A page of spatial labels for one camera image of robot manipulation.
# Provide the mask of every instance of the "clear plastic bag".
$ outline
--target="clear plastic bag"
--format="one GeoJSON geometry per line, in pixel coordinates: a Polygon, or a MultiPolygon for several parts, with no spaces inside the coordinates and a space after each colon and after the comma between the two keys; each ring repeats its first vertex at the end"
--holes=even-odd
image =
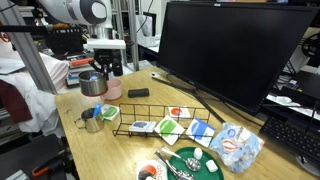
{"type": "Polygon", "coordinates": [[[211,141],[223,163],[234,173],[248,169],[263,147],[264,141],[251,131],[232,123],[224,123],[222,131],[211,141]]]}

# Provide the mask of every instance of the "dish rack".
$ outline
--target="dish rack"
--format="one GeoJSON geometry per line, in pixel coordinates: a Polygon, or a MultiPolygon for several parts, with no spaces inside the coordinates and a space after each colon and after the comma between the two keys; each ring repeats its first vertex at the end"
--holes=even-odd
{"type": "MultiPolygon", "coordinates": [[[[167,106],[167,105],[150,105],[150,104],[127,104],[121,103],[119,104],[120,108],[120,124],[116,130],[113,130],[113,135],[125,135],[125,136],[142,136],[145,138],[148,137],[156,137],[161,138],[161,136],[155,131],[148,132],[131,132],[129,131],[129,127],[136,121],[154,121],[156,122],[156,126],[158,123],[166,116],[169,115],[169,107],[177,107],[177,108],[187,108],[190,113],[190,117],[174,117],[173,119],[179,123],[185,131],[188,129],[191,121],[197,117],[201,119],[203,122],[209,124],[209,121],[214,120],[215,118],[210,114],[210,112],[206,108],[198,108],[198,107],[187,107],[187,106],[167,106]]],[[[188,139],[192,140],[189,137],[189,134],[175,134],[170,133],[171,135],[179,135],[179,139],[188,139]]],[[[196,137],[212,137],[206,135],[196,135],[192,134],[193,141],[195,141],[196,137]]]]}

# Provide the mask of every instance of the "plate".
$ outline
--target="plate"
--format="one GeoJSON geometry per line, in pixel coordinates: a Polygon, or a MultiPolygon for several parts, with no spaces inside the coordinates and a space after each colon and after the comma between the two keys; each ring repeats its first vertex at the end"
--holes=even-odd
{"type": "MultiPolygon", "coordinates": [[[[176,151],[175,153],[179,154],[183,159],[187,159],[190,157],[193,157],[193,152],[194,152],[195,147],[185,147],[185,148],[181,148],[178,151],[176,151]]],[[[182,161],[179,158],[176,158],[174,156],[171,156],[171,158],[169,159],[170,164],[172,164],[174,167],[176,167],[178,170],[184,170],[187,171],[188,173],[192,174],[194,176],[195,179],[210,179],[210,180],[223,180],[223,174],[221,171],[221,168],[219,166],[219,164],[217,163],[217,161],[206,151],[202,150],[203,155],[200,159],[200,163],[201,163],[201,169],[197,172],[193,172],[191,170],[189,170],[186,166],[186,164],[184,163],[184,161],[182,161]],[[206,166],[206,162],[209,160],[213,160],[214,163],[217,165],[218,170],[216,170],[215,172],[210,172],[206,166]]],[[[169,180],[175,180],[175,176],[172,174],[172,172],[168,169],[168,179],[169,180]]]]}

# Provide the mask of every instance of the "card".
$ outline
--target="card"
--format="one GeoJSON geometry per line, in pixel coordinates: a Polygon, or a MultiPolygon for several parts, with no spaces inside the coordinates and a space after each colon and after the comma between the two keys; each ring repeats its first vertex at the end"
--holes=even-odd
{"type": "Polygon", "coordinates": [[[136,121],[129,127],[129,131],[152,133],[155,126],[156,122],[136,121]]]}
{"type": "Polygon", "coordinates": [[[120,112],[120,108],[117,106],[112,106],[105,104],[101,107],[101,115],[103,120],[113,121],[120,112]]]}
{"type": "Polygon", "coordinates": [[[186,134],[204,147],[208,147],[216,129],[198,118],[194,118],[186,134]]]}
{"type": "Polygon", "coordinates": [[[187,107],[169,106],[169,115],[173,118],[190,118],[190,112],[187,107]]]}
{"type": "Polygon", "coordinates": [[[146,160],[137,163],[136,180],[167,179],[167,167],[161,160],[146,160]]]}
{"type": "Polygon", "coordinates": [[[172,119],[169,115],[164,117],[155,128],[155,131],[171,146],[178,140],[184,132],[184,128],[172,119]]]}

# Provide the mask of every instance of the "spoon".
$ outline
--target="spoon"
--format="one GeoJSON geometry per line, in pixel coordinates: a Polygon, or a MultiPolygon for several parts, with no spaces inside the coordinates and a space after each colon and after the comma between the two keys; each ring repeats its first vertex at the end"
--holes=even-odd
{"type": "Polygon", "coordinates": [[[163,146],[161,148],[161,150],[167,154],[170,154],[172,156],[175,156],[181,160],[184,161],[184,163],[186,164],[187,168],[190,169],[191,171],[199,171],[201,168],[201,163],[198,159],[196,158],[188,158],[187,160],[183,159],[181,156],[179,156],[178,154],[170,151],[167,147],[163,146]]]}
{"type": "Polygon", "coordinates": [[[96,117],[96,116],[99,114],[100,110],[101,110],[101,104],[98,103],[98,104],[95,106],[94,110],[93,110],[93,116],[92,116],[92,117],[93,117],[93,118],[96,117]]]}
{"type": "Polygon", "coordinates": [[[169,168],[169,170],[173,173],[173,175],[178,180],[194,180],[194,177],[192,174],[189,174],[186,171],[183,170],[177,170],[174,166],[172,166],[169,161],[163,157],[159,151],[155,153],[169,168]]]}

